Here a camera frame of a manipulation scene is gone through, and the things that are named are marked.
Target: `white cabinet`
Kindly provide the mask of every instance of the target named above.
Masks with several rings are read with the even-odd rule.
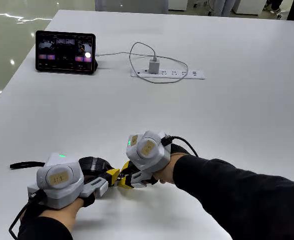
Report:
[[[169,10],[184,10],[187,9],[188,0],[169,0]]]
[[[259,15],[265,3],[266,0],[236,0],[233,10],[236,14]]]

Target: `beige label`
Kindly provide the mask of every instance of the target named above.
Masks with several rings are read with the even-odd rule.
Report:
[[[152,141],[148,140],[146,144],[143,146],[141,152],[143,155],[148,156],[154,147],[155,147],[155,144]]]
[[[53,174],[49,177],[49,182],[52,186],[64,183],[69,180],[69,175],[67,171]]]
[[[137,144],[138,135],[134,135],[131,139],[131,146],[134,146]]]

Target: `shiny floor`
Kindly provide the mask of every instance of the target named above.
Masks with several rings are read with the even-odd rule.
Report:
[[[286,9],[290,1],[283,1]],[[169,14],[206,15],[201,7],[194,9],[193,3],[189,0],[187,11]],[[34,45],[35,32],[45,29],[59,9],[94,11],[94,6],[94,0],[0,0],[0,94]],[[232,13],[231,17],[275,19],[269,12],[259,16]]]

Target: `power outlet socket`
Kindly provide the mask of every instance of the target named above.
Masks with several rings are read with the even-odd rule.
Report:
[[[166,79],[180,79],[186,74],[186,70],[178,69],[159,69],[158,74],[149,73],[148,69],[136,69],[137,74],[142,78],[166,78]],[[131,69],[131,76],[137,77],[133,69]],[[203,71],[189,70],[185,79],[206,79]]]

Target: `tablet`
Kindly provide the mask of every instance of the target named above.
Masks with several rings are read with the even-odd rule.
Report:
[[[91,33],[37,31],[36,69],[45,72],[93,74],[96,36]]]

